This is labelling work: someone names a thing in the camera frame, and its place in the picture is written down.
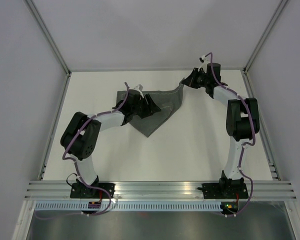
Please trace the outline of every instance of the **fabric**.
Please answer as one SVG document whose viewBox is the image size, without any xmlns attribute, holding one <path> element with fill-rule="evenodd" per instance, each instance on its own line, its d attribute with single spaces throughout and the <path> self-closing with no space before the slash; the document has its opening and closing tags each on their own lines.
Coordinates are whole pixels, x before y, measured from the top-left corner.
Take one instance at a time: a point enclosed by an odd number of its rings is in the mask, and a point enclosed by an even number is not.
<svg viewBox="0 0 300 240">
<path fill-rule="evenodd" d="M 148 138 L 181 107 L 183 89 L 184 85 L 180 82 L 176 89 L 170 91 L 142 91 L 144 95 L 150 94 L 161 112 L 143 119 L 136 115 L 129 123 Z M 126 91 L 118 91 L 116 102 L 123 100 L 125 94 Z"/>
</svg>

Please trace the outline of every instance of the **white floor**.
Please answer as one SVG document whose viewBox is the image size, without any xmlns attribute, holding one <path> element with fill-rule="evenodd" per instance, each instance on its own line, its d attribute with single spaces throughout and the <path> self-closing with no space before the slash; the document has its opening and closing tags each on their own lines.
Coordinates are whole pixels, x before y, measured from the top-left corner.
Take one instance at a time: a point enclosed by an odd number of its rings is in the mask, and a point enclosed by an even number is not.
<svg viewBox="0 0 300 240">
<path fill-rule="evenodd" d="M 47 162 L 44 180 L 65 180 L 75 172 L 63 161 L 61 136 L 75 112 L 109 110 L 117 91 L 143 85 L 144 91 L 172 90 L 190 71 L 117 71 L 72 73 Z M 222 81 L 247 96 L 239 70 L 221 71 Z M 181 108 L 149 138 L 131 125 L 99 134 L 92 154 L 101 181 L 210 181 L 218 180 L 229 152 L 227 109 L 204 88 L 183 89 Z M 253 180 L 272 180 L 259 134 L 248 149 L 244 172 Z"/>
</svg>

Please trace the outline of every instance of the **metal frame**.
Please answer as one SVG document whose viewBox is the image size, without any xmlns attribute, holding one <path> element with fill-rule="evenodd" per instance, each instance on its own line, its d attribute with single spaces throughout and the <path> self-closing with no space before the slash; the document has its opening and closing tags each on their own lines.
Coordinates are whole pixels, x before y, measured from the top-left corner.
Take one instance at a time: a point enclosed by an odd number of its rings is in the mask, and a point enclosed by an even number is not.
<svg viewBox="0 0 300 240">
<path fill-rule="evenodd" d="M 197 190 L 203 183 L 218 181 L 114 181 L 116 201 L 133 202 L 211 202 Z M 251 184 L 246 183 L 250 192 Z M 31 181 L 24 200 L 26 201 L 77 201 L 70 198 L 71 187 L 65 181 Z M 296 201 L 289 181 L 254 181 L 252 201 Z M 233 199 L 215 199 L 232 202 Z"/>
<path fill-rule="evenodd" d="M 66 76 L 66 79 L 64 81 L 62 94 L 61 94 L 61 96 L 59 98 L 59 101 L 58 101 L 58 108 L 57 108 L 56 112 L 54 113 L 54 118 L 53 118 L 54 120 L 53 120 L 53 123 L 52 123 L 52 128 L 51 128 L 50 133 L 49 133 L 50 137 L 49 137 L 49 139 L 48 139 L 48 141 L 45 145 L 45 148 L 44 148 L 44 157 L 43 157 L 42 164 L 41 164 L 42 165 L 41 170 L 40 170 L 40 172 L 38 174 L 38 177 L 37 177 L 38 180 L 42 180 L 43 177 L 44 177 L 47 161 L 48 161 L 48 158 L 49 158 L 49 155 L 50 155 L 52 143 L 53 143 L 54 138 L 55 138 L 55 134 L 56 134 L 59 118 L 60 118 L 60 115 L 61 115 L 62 107 L 64 105 L 64 101 L 65 101 L 65 98 L 66 98 L 70 78 L 71 78 L 71 73 Z"/>
<path fill-rule="evenodd" d="M 192 71 L 193 67 L 152 67 L 152 68 L 103 68 L 103 69 L 73 69 L 72 73 L 91 73 L 91 72 L 140 72 L 140 71 Z M 242 70 L 242 67 L 223 67 L 223 70 Z"/>
<path fill-rule="evenodd" d="M 290 0 L 281 0 L 275 12 L 273 13 L 268 25 L 266 26 L 262 36 L 260 37 L 256 47 L 254 48 L 247 64 L 241 70 L 243 81 L 250 97 L 254 96 L 253 87 L 249 77 L 249 69 L 254 63 L 264 43 L 272 32 L 275 24 L 280 18 L 285 7 Z M 53 40 L 49 30 L 47 29 L 39 11 L 37 10 L 33 0 L 24 0 L 36 20 L 40 30 L 50 45 L 53 53 L 60 62 L 63 70 L 67 74 L 67 80 L 63 89 L 62 96 L 60 98 L 59 107 L 55 114 L 55 120 L 51 130 L 50 138 L 46 144 L 46 151 L 44 156 L 44 163 L 39 173 L 39 178 L 42 179 L 45 170 L 46 162 L 50 154 L 53 138 L 58 125 L 62 105 L 66 96 L 69 80 L 71 77 L 71 71 L 69 70 L 66 62 L 64 61 L 55 41 Z M 284 201 L 287 214 L 289 216 L 295 237 L 300 240 L 300 214 L 298 213 L 298 205 L 293 187 L 289 181 L 281 181 L 280 175 L 277 171 L 277 165 L 275 163 L 275 156 L 272 152 L 272 146 L 265 128 L 262 114 L 260 114 L 260 136 L 262 144 L 268 159 L 269 168 L 272 174 L 273 181 L 255 181 L 254 192 L 252 195 L 252 201 Z M 116 201 L 122 203 L 121 205 L 131 205 L 131 203 L 169 203 L 169 204 L 207 204 L 208 200 L 203 198 L 202 192 L 197 190 L 202 183 L 213 183 L 213 181 L 185 181 L 185 182 L 115 182 L 115 195 Z M 248 191 L 251 189 L 251 185 L 247 182 Z M 27 232 L 29 230 L 30 222 L 34 209 L 38 209 L 44 203 L 77 203 L 78 200 L 70 199 L 70 187 L 63 181 L 32 181 L 29 183 L 27 192 L 24 198 L 24 204 L 21 209 L 21 213 L 17 222 L 17 226 L 13 235 L 13 239 L 26 239 Z M 226 199 L 216 199 L 217 201 L 227 201 Z"/>
<path fill-rule="evenodd" d="M 33 0 L 24 0 L 26 6 L 28 7 L 28 9 L 30 10 L 32 16 L 34 17 L 34 20 L 36 21 L 36 23 L 38 24 L 43 36 L 45 37 L 47 43 L 50 45 L 52 52 L 54 53 L 56 59 L 59 61 L 59 63 L 61 64 L 63 70 L 65 71 L 65 73 L 67 75 L 69 75 L 71 72 L 64 60 L 64 58 L 62 57 L 54 39 L 52 38 L 43 18 L 41 17 L 35 3 L 33 2 Z"/>
<path fill-rule="evenodd" d="M 265 27 L 265 30 L 263 31 L 258 43 L 256 44 L 251 56 L 249 57 L 248 62 L 246 63 L 245 67 L 243 68 L 245 72 L 249 71 L 249 69 L 251 68 L 251 66 L 254 63 L 261 48 L 265 44 L 266 40 L 268 39 L 270 33 L 274 29 L 274 26 L 276 25 L 278 19 L 282 15 L 284 9 L 286 8 L 286 6 L 288 5 L 289 2 L 290 2 L 290 0 L 281 0 L 280 1 L 278 7 L 276 8 L 276 10 L 274 11 L 274 13 L 271 17 L 269 23 Z"/>
</svg>

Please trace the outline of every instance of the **transparent panel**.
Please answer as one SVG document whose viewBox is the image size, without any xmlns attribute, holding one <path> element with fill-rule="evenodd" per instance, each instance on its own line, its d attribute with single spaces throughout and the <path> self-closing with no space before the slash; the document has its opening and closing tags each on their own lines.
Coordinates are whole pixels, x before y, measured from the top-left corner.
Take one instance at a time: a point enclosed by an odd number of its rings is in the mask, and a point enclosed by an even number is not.
<svg viewBox="0 0 300 240">
<path fill-rule="evenodd" d="M 35 240 L 294 240 L 284 203 L 251 203 L 235 218 L 212 212 L 108 212 L 101 216 L 60 216 L 40 211 L 28 239 Z"/>
</svg>

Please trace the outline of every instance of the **purple cable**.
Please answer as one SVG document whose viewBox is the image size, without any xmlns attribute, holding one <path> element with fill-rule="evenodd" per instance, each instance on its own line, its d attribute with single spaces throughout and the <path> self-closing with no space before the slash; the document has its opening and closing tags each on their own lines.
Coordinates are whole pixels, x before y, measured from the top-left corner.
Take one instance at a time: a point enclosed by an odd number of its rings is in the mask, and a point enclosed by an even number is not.
<svg viewBox="0 0 300 240">
<path fill-rule="evenodd" d="M 98 114 L 93 115 L 92 117 L 90 117 L 90 118 L 82 125 L 82 127 L 78 130 L 78 132 L 74 135 L 73 139 L 70 141 L 69 145 L 66 147 L 66 149 L 65 149 L 65 151 L 64 151 L 64 153 L 63 153 L 63 155 L 62 155 L 62 159 L 63 159 L 63 160 L 72 160 L 72 161 L 74 162 L 74 167 L 75 167 L 76 173 L 78 174 L 79 179 L 80 179 L 80 181 L 83 183 L 84 186 L 86 186 L 87 188 L 90 188 L 90 189 L 96 189 L 96 190 L 99 190 L 99 191 L 103 191 L 103 192 L 109 197 L 109 204 L 107 205 L 107 207 L 106 207 L 104 210 L 100 211 L 100 212 L 96 212 L 96 213 L 90 214 L 90 215 L 92 215 L 92 216 L 101 215 L 101 214 L 105 213 L 105 212 L 108 210 L 108 208 L 110 208 L 110 205 L 111 205 L 111 195 L 110 195 L 110 193 L 109 193 L 107 190 L 105 190 L 105 189 L 103 189 L 103 188 L 101 188 L 101 187 L 90 186 L 89 184 L 87 184 L 87 183 L 85 182 L 85 180 L 82 178 L 81 174 L 80 174 L 80 171 L 79 171 L 79 168 L 78 168 L 78 164 L 77 164 L 76 159 L 73 158 L 73 157 L 71 157 L 71 156 L 66 157 L 66 154 L 69 152 L 71 146 L 74 144 L 74 142 L 76 141 L 76 139 L 77 139 L 77 137 L 79 136 L 79 134 L 85 129 L 85 127 L 86 127 L 86 126 L 87 126 L 94 118 L 96 118 L 96 117 L 98 117 L 98 116 L 101 116 L 101 115 L 105 115 L 105 114 L 111 114 L 111 113 L 116 112 L 116 111 L 118 111 L 119 109 L 122 108 L 122 106 L 123 106 L 123 105 L 126 103 L 126 101 L 127 101 L 127 98 L 128 98 L 128 91 L 129 91 L 129 86 L 128 86 L 128 84 L 127 84 L 126 82 L 124 82 L 124 84 L 125 84 L 125 86 L 126 86 L 126 93 L 125 93 L 125 97 L 124 97 L 122 103 L 118 106 L 118 108 L 114 109 L 113 111 L 104 111 L 104 112 L 100 112 L 100 113 L 98 113 Z"/>
<path fill-rule="evenodd" d="M 254 146 L 256 144 L 256 132 L 255 132 L 255 127 L 254 127 L 254 123 L 253 123 L 253 120 L 252 120 L 252 116 L 251 116 L 251 113 L 250 113 L 250 110 L 249 110 L 249 107 L 248 105 L 246 104 L 245 100 L 234 90 L 232 90 L 231 88 L 228 88 L 224 85 L 222 85 L 216 75 L 215 75 L 215 71 L 214 71 L 214 66 L 213 66 L 213 53 L 212 52 L 209 52 L 207 55 L 205 55 L 205 57 L 209 56 L 210 55 L 210 62 L 211 62 L 211 72 L 212 72 L 212 75 L 213 75 L 213 78 L 214 80 L 216 81 L 216 83 L 222 87 L 223 89 L 225 90 L 228 90 L 229 92 L 233 93 L 234 95 L 236 95 L 236 97 L 242 102 L 246 112 L 247 112 L 247 115 L 248 115 L 248 118 L 249 118 L 249 122 L 250 122 L 250 127 L 251 127 L 251 132 L 252 132 L 252 143 L 246 141 L 242 144 L 242 149 L 241 149 L 241 153 L 240 153 L 240 158 L 239 158 L 239 164 L 238 164 L 238 168 L 239 168 L 239 172 L 240 174 L 249 179 L 250 182 L 251 182 L 251 191 L 250 191 L 250 195 L 249 195 L 249 198 L 248 200 L 246 201 L 245 205 L 236 213 L 236 215 L 238 215 L 239 213 L 241 213 L 247 206 L 248 204 L 250 203 L 250 200 L 252 198 L 252 194 L 254 192 L 254 181 L 252 180 L 251 177 L 247 176 L 244 174 L 244 172 L 241 170 L 241 163 L 242 163 L 242 159 L 244 157 L 244 152 L 245 152 L 245 145 L 250 145 L 250 146 Z M 234 217 L 235 215 L 234 214 L 230 214 L 230 215 L 227 215 L 228 217 Z"/>
</svg>

